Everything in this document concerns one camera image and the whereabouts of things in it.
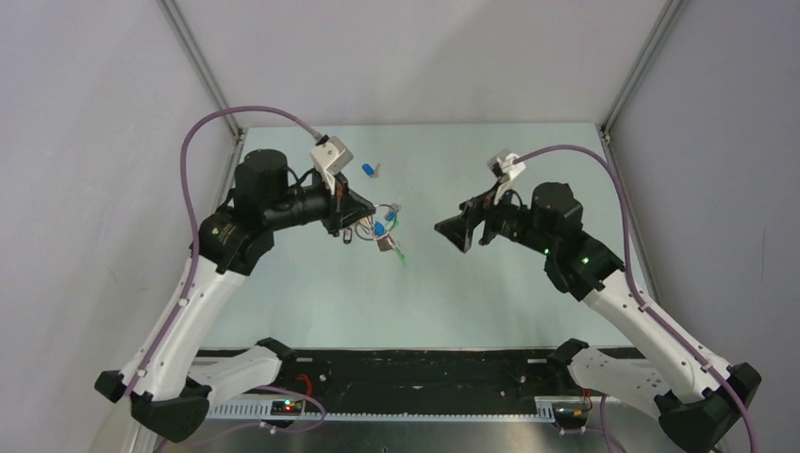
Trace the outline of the large silver keyring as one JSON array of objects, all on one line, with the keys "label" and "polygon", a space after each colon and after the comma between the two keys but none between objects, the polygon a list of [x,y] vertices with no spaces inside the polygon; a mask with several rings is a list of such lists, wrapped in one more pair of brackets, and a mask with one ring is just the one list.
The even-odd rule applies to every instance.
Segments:
[{"label": "large silver keyring", "polygon": [[401,206],[396,203],[375,204],[376,212],[360,219],[353,227],[353,232],[362,241],[374,243],[382,252],[393,252],[402,255],[399,243],[392,236],[399,225]]}]

